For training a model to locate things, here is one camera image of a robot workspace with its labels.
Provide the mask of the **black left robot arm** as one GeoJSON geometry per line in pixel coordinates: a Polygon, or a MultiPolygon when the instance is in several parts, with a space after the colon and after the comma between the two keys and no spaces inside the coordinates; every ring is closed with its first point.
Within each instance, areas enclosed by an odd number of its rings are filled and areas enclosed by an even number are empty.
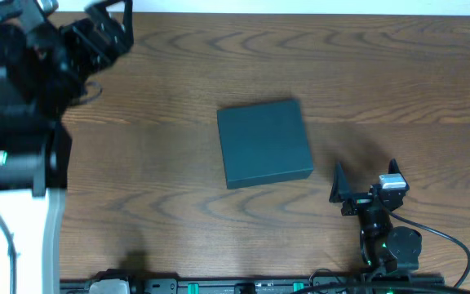
{"type": "Polygon", "coordinates": [[[60,291],[60,229],[72,139],[64,113],[134,43],[131,0],[55,26],[55,1],[0,1],[0,293],[60,291]]]}

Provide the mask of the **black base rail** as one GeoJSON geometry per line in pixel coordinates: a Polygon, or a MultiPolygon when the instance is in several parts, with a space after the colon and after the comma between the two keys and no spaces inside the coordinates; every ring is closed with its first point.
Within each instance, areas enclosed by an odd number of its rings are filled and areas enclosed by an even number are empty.
{"type": "Polygon", "coordinates": [[[321,285],[335,285],[329,293],[353,293],[345,283],[360,282],[358,275],[331,274],[329,272],[309,277],[247,278],[247,279],[140,279],[132,276],[112,275],[83,282],[62,282],[61,293],[132,293],[132,294],[243,294],[292,293],[321,285]]]}

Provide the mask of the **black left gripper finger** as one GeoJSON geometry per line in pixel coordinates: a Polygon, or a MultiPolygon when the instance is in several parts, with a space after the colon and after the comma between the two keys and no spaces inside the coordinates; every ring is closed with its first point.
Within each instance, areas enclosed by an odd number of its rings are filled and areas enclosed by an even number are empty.
{"type": "Polygon", "coordinates": [[[118,3],[127,6],[127,0],[103,0],[89,4],[84,8],[84,11],[92,18],[111,19],[112,16],[109,14],[108,8],[118,3]]]}
{"type": "Polygon", "coordinates": [[[133,34],[133,1],[125,0],[122,24],[124,26],[126,49],[130,50],[134,44],[133,34]]]}

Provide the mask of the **dark green box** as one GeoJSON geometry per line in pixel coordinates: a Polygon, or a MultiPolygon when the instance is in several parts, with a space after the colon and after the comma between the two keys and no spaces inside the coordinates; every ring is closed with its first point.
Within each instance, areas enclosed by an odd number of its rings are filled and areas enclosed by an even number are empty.
{"type": "Polygon", "coordinates": [[[228,189],[302,180],[313,172],[295,99],[221,109],[217,125],[228,189]]]}

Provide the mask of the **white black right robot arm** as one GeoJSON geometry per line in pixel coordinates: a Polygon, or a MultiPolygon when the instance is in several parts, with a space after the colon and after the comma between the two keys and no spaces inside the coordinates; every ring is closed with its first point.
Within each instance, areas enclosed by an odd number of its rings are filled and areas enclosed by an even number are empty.
{"type": "Polygon", "coordinates": [[[390,216],[403,205],[409,190],[394,159],[388,172],[380,175],[379,182],[366,192],[353,191],[342,166],[335,165],[329,201],[342,205],[343,216],[358,217],[362,259],[382,275],[405,274],[419,268],[421,234],[406,226],[395,227],[390,216]]]}

